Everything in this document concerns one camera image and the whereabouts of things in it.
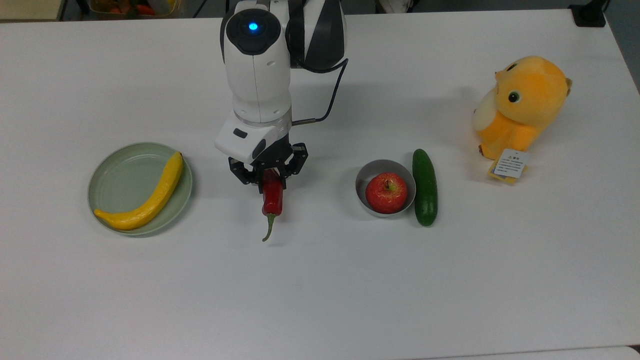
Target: orange plush toy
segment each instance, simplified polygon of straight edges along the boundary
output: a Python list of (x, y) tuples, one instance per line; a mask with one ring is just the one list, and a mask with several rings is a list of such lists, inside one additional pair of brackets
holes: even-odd
[(496, 85), (474, 111), (480, 153), (497, 159), (504, 149), (526, 151), (557, 117), (571, 79), (550, 61), (528, 56), (495, 73)]

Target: cucumber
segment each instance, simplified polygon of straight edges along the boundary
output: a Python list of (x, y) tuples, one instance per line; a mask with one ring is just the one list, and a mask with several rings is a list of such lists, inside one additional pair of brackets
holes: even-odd
[(427, 153), (413, 152), (413, 178), (415, 180), (415, 217), (420, 225), (433, 224), (438, 216), (438, 186), (436, 173)]

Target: apple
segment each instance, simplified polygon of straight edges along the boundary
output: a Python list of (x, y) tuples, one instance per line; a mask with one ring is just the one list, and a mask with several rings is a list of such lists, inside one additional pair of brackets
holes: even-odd
[(393, 172), (377, 175), (365, 190), (367, 202), (378, 213), (393, 214), (404, 205), (407, 189), (404, 180)]

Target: green plate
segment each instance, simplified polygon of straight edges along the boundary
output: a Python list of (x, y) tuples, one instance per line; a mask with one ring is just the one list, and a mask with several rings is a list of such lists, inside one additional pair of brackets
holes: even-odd
[[(95, 169), (89, 182), (88, 200), (93, 210), (108, 213), (131, 211), (144, 204), (156, 189), (164, 165), (176, 150), (159, 143), (135, 143), (109, 155)], [(150, 236), (165, 229), (186, 208), (191, 196), (193, 175), (184, 160), (182, 175), (171, 198), (149, 223), (133, 230), (113, 229), (95, 217), (104, 227), (126, 236)]]

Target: banana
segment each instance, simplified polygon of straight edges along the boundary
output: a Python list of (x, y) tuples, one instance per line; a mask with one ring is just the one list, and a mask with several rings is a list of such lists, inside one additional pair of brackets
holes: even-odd
[(100, 209), (93, 214), (105, 220), (112, 228), (132, 230), (150, 222), (162, 210), (171, 197), (182, 174), (182, 154), (176, 152), (164, 165), (160, 181), (151, 196), (139, 208), (125, 213), (106, 213)]

